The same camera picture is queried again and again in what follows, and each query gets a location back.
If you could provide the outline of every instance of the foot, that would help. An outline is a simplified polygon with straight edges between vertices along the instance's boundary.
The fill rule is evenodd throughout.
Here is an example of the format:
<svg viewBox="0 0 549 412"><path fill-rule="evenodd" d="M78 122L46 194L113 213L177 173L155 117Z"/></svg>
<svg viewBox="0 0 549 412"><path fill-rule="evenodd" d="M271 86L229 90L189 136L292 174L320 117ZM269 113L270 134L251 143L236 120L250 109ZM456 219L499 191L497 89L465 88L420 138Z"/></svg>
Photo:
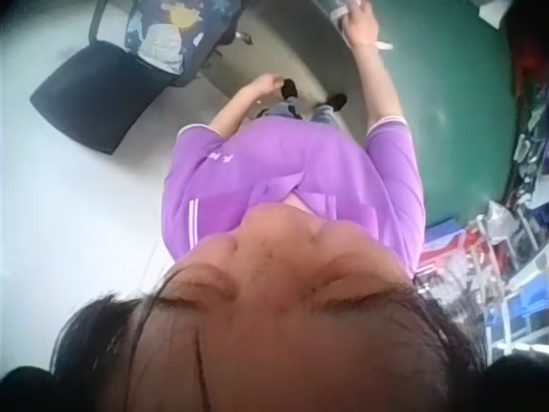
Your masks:
<svg viewBox="0 0 549 412"><path fill-rule="evenodd" d="M343 93L334 94L330 96L324 105L330 106L334 109L334 112L340 111L344 105L347 104L347 97Z"/></svg>
<svg viewBox="0 0 549 412"><path fill-rule="evenodd" d="M284 81L284 86L282 86L281 92L284 100L289 97L298 97L298 88L295 87L295 83L292 79L286 79Z"/></svg>

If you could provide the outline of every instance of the person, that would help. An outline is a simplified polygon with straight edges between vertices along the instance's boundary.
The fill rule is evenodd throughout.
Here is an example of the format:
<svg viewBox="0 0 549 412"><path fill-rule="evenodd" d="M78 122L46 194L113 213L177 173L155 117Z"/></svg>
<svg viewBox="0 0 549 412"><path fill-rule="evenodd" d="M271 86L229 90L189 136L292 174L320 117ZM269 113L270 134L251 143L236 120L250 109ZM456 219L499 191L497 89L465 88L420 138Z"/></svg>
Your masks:
<svg viewBox="0 0 549 412"><path fill-rule="evenodd" d="M413 290L425 211L412 137L370 4L353 3L344 28L368 107L365 151L332 122L341 97L320 124L295 118L290 99L239 130L250 104L283 86L276 76L238 92L209 126L185 128L162 216L177 262L152 295L82 308L50 371L4 378L12 403L79 412L499 405L516 363L488 373L479 347Z"/></svg>

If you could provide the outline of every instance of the purple polo shirt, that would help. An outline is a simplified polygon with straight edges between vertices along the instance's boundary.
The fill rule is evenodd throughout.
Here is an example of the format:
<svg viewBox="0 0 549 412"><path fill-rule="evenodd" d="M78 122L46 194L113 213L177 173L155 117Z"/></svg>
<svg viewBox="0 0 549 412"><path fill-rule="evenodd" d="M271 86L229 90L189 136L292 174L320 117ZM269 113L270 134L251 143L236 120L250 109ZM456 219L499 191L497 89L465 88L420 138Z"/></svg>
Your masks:
<svg viewBox="0 0 549 412"><path fill-rule="evenodd" d="M237 227L247 209L294 193L332 220L355 221L395 251L410 274L424 242L425 207L410 130L387 118L365 149L342 130L281 117L255 120L222 139L183 128L162 204L162 236L177 261L201 238Z"/></svg>

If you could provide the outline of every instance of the black hair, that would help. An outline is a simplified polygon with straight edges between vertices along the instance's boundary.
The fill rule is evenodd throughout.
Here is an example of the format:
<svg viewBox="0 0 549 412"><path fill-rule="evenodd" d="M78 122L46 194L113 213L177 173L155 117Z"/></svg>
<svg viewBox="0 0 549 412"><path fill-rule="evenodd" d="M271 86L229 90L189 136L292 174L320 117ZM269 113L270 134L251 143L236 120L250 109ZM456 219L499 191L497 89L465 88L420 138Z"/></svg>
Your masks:
<svg viewBox="0 0 549 412"><path fill-rule="evenodd" d="M537 401L538 407L549 404L549 358L512 355L486 368L479 345L449 320L436 301L425 302L411 290L392 299L436 332L447 360L448 410L523 409L526 399ZM8 405L7 410L100 410L100 391L141 302L109 295L82 308L57 339L51 371L22 367L8 373L0 382L0 405Z"/></svg>

